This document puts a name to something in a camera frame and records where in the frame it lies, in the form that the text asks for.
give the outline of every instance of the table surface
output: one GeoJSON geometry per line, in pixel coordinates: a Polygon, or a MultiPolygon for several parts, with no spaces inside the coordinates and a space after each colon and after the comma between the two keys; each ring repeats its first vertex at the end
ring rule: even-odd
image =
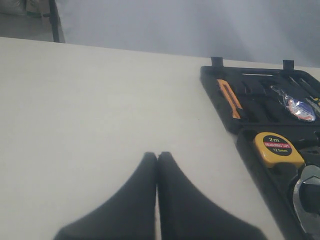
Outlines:
{"type": "Polygon", "coordinates": [[[111,197],[147,151],[170,151],[213,202],[283,239],[201,85],[209,58],[12,38],[0,49],[0,239],[52,239],[111,197]]]}

